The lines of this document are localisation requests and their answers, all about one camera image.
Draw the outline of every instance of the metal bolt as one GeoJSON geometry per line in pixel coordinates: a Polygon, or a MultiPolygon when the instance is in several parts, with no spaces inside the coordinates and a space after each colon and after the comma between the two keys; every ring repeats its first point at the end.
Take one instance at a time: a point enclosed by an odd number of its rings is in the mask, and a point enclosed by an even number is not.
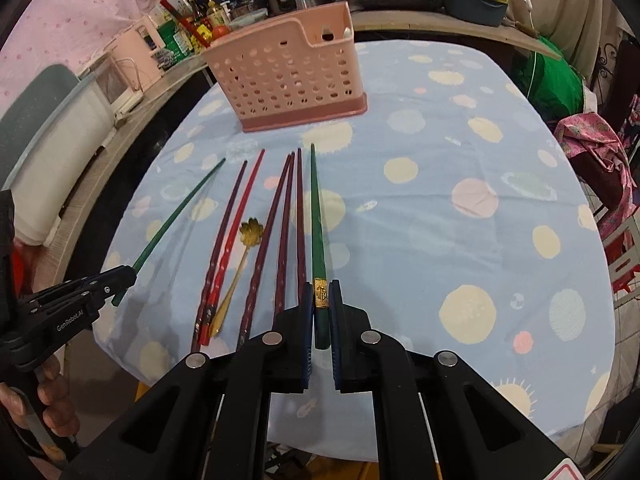
{"type": "Polygon", "coordinates": [[[267,332],[262,336],[262,342],[269,346],[279,345],[282,342],[282,335],[279,332],[267,332]]]}
{"type": "Polygon", "coordinates": [[[362,334],[360,334],[360,339],[362,339],[365,343],[375,345],[380,341],[381,337],[380,334],[375,330],[365,330],[362,334]]]}
{"type": "Polygon", "coordinates": [[[184,361],[189,368],[200,368],[206,362],[207,358],[204,354],[200,353],[191,354],[184,361]]]}
{"type": "Polygon", "coordinates": [[[438,362],[443,366],[455,366],[458,363],[458,356],[445,350],[438,354],[438,362]]]}

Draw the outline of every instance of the green bag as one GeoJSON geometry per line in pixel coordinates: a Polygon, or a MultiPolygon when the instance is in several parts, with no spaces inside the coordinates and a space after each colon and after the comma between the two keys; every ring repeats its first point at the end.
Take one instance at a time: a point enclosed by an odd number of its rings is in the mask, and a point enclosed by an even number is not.
{"type": "MultiPolygon", "coordinates": [[[[540,41],[557,52],[561,59],[536,54],[536,73],[533,78],[529,102],[543,121],[557,122],[565,117],[580,114],[584,110],[582,77],[569,65],[562,52],[549,40],[540,41]]],[[[526,96],[531,83],[534,56],[513,63],[512,79],[526,96]]]]}

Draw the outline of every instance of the human hand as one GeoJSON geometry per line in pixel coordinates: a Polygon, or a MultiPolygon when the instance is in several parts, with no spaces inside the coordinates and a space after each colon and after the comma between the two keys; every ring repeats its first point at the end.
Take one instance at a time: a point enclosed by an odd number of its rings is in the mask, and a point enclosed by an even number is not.
{"type": "MultiPolygon", "coordinates": [[[[60,362],[55,356],[42,364],[46,380],[38,386],[38,397],[48,406],[42,415],[44,423],[57,436],[75,435],[80,430],[76,407],[69,397],[66,379],[60,375],[60,362]]],[[[0,403],[7,409],[14,423],[27,429],[26,409],[22,399],[6,384],[0,383],[0,403]]]]}

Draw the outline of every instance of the light blue tablecloth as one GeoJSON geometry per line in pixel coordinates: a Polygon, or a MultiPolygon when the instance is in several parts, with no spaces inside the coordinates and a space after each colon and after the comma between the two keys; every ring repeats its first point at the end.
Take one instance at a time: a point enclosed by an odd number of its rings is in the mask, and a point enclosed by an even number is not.
{"type": "MultiPolygon", "coordinates": [[[[244,134],[218,86],[202,98],[142,180],[106,268],[132,264],[207,169],[222,156],[227,162],[165,235],[120,307],[102,310],[98,343],[147,383],[183,358],[240,163],[247,158],[250,169],[266,149],[244,215],[264,222],[286,153],[313,141],[329,279],[340,279],[344,301],[366,309],[374,328],[408,349],[457,352],[545,433],[581,424],[607,383],[614,316],[593,217],[558,144],[480,52],[385,41],[359,44],[358,54],[369,97],[359,117],[244,134]]],[[[281,216],[254,335],[271,327],[281,216]]],[[[309,236],[306,242],[310,275],[309,236]]],[[[236,243],[223,293],[241,250],[236,243]]],[[[256,253],[211,355],[235,349],[256,253]]],[[[287,306],[296,302],[295,267],[291,229],[287,306]]],[[[312,359],[305,394],[273,397],[269,439],[375,459],[370,395],[340,396],[330,351],[314,350],[312,359]]]]}

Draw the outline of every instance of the perforated plastic basket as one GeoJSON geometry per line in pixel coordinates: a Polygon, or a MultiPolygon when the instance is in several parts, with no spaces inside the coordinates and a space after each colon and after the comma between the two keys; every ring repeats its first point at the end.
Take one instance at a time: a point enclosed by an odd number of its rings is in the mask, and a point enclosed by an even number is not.
{"type": "Polygon", "coordinates": [[[367,110],[345,2],[250,25],[216,40],[203,56],[245,132],[367,110]]]}

